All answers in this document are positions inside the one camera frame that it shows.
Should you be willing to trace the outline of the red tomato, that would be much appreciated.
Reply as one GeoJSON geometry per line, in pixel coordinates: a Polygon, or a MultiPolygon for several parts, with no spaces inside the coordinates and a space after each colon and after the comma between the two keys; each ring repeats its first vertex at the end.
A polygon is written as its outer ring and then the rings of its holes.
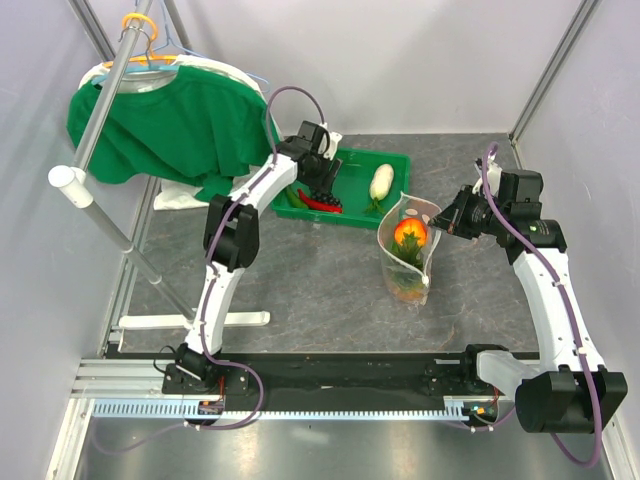
{"type": "Polygon", "coordinates": [[[397,245],[403,245],[406,239],[414,239],[419,247],[427,244],[429,234],[426,226],[416,218],[405,218],[400,221],[394,230],[394,241],[397,245]]]}

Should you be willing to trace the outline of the clear dotted zip top bag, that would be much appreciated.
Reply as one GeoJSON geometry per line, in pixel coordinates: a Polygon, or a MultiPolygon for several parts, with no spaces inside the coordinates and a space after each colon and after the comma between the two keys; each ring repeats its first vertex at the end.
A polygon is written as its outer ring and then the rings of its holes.
{"type": "Polygon", "coordinates": [[[441,236],[429,221],[440,212],[436,204],[402,192],[378,227],[383,279],[399,301],[427,303],[433,254],[441,236]]]}

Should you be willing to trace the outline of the white radish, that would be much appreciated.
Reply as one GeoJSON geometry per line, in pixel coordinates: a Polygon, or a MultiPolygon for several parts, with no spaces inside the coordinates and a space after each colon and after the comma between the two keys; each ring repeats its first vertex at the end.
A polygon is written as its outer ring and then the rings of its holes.
{"type": "Polygon", "coordinates": [[[372,200],[383,200],[390,192],[394,179],[394,169],[390,164],[380,165],[374,172],[369,187],[369,196],[372,200]]]}

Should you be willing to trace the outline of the orange carrot with green leaves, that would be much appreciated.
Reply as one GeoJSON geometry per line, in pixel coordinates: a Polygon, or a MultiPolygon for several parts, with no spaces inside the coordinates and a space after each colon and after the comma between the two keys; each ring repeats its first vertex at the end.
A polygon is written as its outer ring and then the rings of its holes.
{"type": "Polygon", "coordinates": [[[413,267],[397,263],[382,268],[387,289],[399,301],[424,305],[427,302],[431,280],[413,267]]]}

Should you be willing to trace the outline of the dark purple grape bunch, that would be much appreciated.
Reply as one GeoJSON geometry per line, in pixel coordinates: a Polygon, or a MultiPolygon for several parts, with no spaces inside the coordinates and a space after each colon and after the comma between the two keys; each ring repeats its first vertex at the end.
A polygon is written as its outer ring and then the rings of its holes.
{"type": "Polygon", "coordinates": [[[331,193],[323,193],[323,192],[320,192],[318,190],[312,190],[311,191],[311,199],[313,201],[315,201],[315,202],[318,202],[318,203],[321,203],[321,204],[324,204],[324,205],[336,207],[336,208],[339,208],[339,209],[342,208],[342,203],[341,203],[340,199],[335,197],[331,193]]]}

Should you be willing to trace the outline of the green bell pepper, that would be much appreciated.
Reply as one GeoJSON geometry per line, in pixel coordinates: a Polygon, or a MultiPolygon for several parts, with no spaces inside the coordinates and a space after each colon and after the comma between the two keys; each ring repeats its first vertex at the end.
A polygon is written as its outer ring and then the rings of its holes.
{"type": "Polygon", "coordinates": [[[422,247],[414,241],[403,244],[395,242],[391,252],[398,260],[415,268],[421,269],[424,266],[422,247]]]}

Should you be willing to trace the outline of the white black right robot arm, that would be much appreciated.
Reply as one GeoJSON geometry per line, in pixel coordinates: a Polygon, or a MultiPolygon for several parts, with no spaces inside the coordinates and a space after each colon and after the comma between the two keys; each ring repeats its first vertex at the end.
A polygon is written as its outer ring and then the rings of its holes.
{"type": "Polygon", "coordinates": [[[470,345],[458,381],[477,394],[490,385],[515,404],[529,433],[591,434],[606,426],[628,393],[621,372],[607,369],[582,319],[568,270],[567,245],[555,220],[541,219],[540,173],[505,170],[487,200],[465,185],[429,222],[450,235],[495,237],[520,281],[534,322],[539,364],[506,348],[470,345]]]}

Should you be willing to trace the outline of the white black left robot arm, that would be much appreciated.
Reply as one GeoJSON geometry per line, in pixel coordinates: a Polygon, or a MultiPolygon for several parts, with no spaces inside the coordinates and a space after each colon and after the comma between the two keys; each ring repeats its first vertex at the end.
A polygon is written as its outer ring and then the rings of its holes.
{"type": "Polygon", "coordinates": [[[216,388],[226,315],[245,270],[257,257],[259,220],[281,191],[295,182],[329,193],[342,166],[335,158],[342,135],[324,124],[302,123],[279,142],[265,164],[228,196],[214,196],[205,226],[206,275],[193,329],[176,353],[175,367],[198,393],[216,388]]]}

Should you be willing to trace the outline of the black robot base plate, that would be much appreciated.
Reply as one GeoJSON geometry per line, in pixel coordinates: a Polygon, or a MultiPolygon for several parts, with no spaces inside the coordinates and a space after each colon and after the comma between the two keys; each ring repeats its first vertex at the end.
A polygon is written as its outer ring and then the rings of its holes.
{"type": "Polygon", "coordinates": [[[223,353],[214,363],[181,348],[166,366],[164,394],[249,395],[372,389],[378,395],[415,392],[424,397],[488,396],[497,389],[476,374],[469,352],[459,353],[223,353]]]}

